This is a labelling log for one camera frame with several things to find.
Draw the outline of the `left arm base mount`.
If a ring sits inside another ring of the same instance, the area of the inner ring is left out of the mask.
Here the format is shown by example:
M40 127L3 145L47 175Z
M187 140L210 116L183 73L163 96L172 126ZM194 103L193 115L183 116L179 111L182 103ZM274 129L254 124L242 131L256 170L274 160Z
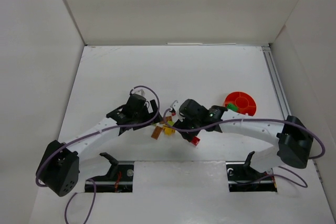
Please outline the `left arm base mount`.
M134 161L118 161L110 154L99 154L108 162L108 170L99 172L85 182L85 192L94 192L93 183L98 193L131 193L133 192Z

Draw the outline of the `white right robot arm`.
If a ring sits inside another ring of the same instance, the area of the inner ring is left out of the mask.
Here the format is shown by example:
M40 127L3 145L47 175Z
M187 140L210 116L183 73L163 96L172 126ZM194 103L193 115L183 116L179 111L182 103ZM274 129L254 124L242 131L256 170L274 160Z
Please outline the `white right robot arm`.
M206 130L239 134L270 144L263 151L250 152L245 160L247 167L259 173L281 165L297 169L307 167L313 136L295 116L285 120L254 119L224 106L214 105L207 109L192 99L182 104L174 101L170 111L178 116L173 127L189 142L201 130Z

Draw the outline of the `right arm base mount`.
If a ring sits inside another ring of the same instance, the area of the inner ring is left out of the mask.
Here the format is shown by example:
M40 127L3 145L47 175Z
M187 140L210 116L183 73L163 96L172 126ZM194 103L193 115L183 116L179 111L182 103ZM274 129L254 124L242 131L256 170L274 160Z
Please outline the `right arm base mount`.
M273 176L269 176L267 172L260 173L250 167L254 153L249 153L244 162L226 162L228 189L231 193L277 192Z

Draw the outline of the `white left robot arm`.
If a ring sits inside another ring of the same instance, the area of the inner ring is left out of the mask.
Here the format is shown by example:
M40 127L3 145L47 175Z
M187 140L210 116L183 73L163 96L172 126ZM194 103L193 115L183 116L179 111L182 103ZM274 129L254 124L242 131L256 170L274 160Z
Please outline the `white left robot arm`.
M36 171L36 185L51 189L59 197L67 195L78 182L83 171L81 163L90 151L128 130L135 131L159 122L159 108L159 98L148 101L142 95L130 94L126 104L106 114L87 132L62 143L50 142Z

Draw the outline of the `yellow striped lego piece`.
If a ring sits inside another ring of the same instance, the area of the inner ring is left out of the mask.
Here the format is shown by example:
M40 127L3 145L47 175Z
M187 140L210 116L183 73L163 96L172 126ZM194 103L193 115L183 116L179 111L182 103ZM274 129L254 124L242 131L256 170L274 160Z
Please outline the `yellow striped lego piece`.
M168 135L168 136L175 134L175 130L170 127L167 127L166 125L163 126L163 132L165 135Z

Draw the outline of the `green large lego brick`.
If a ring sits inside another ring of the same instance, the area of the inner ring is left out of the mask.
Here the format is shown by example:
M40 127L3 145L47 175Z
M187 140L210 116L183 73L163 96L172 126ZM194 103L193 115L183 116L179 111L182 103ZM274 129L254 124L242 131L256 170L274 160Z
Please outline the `green large lego brick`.
M238 108L236 105L234 105L233 103L228 103L228 104L226 104L226 107L227 107L229 110L232 110L232 111L234 111L234 112L237 112L237 111L239 110L239 108Z

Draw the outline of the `red lego plate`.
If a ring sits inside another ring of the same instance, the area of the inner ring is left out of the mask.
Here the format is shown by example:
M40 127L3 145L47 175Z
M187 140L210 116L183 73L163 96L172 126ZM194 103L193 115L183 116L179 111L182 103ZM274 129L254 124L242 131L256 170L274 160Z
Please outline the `red lego plate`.
M200 139L198 137L193 137L191 140L191 144L193 144L194 146L197 146L200 142Z

